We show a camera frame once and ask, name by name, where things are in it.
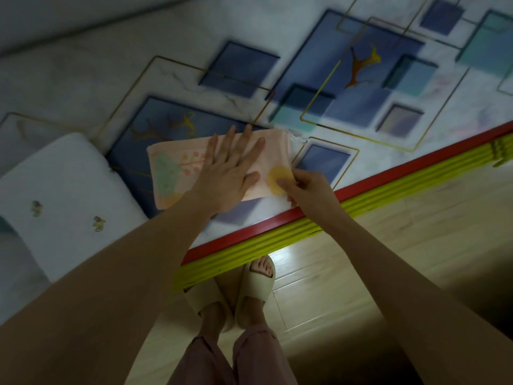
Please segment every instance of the pink towel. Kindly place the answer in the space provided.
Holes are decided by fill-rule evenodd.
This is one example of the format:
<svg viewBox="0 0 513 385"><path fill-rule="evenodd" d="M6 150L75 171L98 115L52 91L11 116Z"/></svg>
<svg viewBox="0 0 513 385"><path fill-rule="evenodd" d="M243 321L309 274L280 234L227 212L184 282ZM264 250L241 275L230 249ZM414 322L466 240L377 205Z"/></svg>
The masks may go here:
<svg viewBox="0 0 513 385"><path fill-rule="evenodd" d="M237 142L240 135L235 136L234 143ZM224 135L219 136L218 150L224 137ZM276 180L278 178L293 180L294 178L288 157L288 134L281 130L255 131L251 135L246 153L260 137L265 138L264 151L248 171L258 171L260 180L247 191L243 200L285 194ZM169 208L183 193L192 188L200 175L209 139L209 137L200 137L162 142L148 147L153 194L158 209Z"/></svg>

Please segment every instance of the forearm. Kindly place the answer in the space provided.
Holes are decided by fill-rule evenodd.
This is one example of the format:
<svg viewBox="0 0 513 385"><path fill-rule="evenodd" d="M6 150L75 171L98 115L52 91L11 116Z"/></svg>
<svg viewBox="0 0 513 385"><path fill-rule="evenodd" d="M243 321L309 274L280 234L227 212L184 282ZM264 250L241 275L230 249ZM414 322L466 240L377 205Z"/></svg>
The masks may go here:
<svg viewBox="0 0 513 385"><path fill-rule="evenodd" d="M325 227L425 383L513 383L513 343L354 220Z"/></svg>
<svg viewBox="0 0 513 385"><path fill-rule="evenodd" d="M186 194L50 286L0 328L6 382L122 383L210 216Z"/></svg>

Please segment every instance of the pant leg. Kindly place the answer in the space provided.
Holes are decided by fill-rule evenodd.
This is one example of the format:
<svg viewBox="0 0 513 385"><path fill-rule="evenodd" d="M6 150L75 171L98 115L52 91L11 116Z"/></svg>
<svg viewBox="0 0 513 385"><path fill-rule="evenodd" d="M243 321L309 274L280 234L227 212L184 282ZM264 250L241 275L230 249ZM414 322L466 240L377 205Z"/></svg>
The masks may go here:
<svg viewBox="0 0 513 385"><path fill-rule="evenodd" d="M276 334L266 324L252 325L235 342L234 375L239 385L298 383Z"/></svg>
<svg viewBox="0 0 513 385"><path fill-rule="evenodd" d="M235 385L233 370L211 338L196 336L174 370L168 385Z"/></svg>

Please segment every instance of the red edge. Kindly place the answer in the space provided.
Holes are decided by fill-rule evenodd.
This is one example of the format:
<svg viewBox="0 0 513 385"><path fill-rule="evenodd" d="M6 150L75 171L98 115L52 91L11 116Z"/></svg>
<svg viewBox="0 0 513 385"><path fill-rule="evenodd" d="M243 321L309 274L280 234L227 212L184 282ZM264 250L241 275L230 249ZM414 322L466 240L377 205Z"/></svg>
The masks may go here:
<svg viewBox="0 0 513 385"><path fill-rule="evenodd" d="M510 132L513 132L513 121L507 122L502 126L480 133L479 135L470 137L461 142L454 143L453 145L434 151L430 154L421 156L420 158L409 161L403 165L383 171L382 173L373 175L372 177L356 182L350 186L346 186L345 188L335 191L335 195L339 201L350 199L358 194L362 194L378 186L404 177L405 175L412 174L418 170L424 169L441 161L445 161L446 159L464 153L465 151L491 142L492 140ZM215 239L211 242L190 249L186 253L182 265L206 257L209 254L218 252L226 247L240 243L246 239L253 238L261 233L302 217L304 217L304 213L299 208L294 208L272 218L263 220L260 223L242 228L219 239Z"/></svg>

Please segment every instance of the sandal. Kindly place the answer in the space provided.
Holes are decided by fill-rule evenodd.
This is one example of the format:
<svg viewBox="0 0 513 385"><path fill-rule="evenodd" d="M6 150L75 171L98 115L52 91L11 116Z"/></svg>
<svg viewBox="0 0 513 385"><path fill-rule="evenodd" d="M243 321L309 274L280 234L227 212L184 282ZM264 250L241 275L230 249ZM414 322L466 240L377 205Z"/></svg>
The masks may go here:
<svg viewBox="0 0 513 385"><path fill-rule="evenodd" d="M244 329L244 327L240 325L239 317L244 298L254 297L262 300L265 304L273 292L274 280L276 279L276 268L274 267L274 262L271 257L269 257L269 261L273 268L272 277L265 276L259 272L252 272L249 269L251 262L244 265L244 274L242 275L242 282L240 283L239 298L237 299L237 306L235 307L235 321L242 329Z"/></svg>
<svg viewBox="0 0 513 385"><path fill-rule="evenodd" d="M199 316L201 316L201 310L207 305L219 302L226 315L225 325L221 332L227 332L234 327L234 316L214 278L200 282L198 285L190 288L185 292L185 299Z"/></svg>

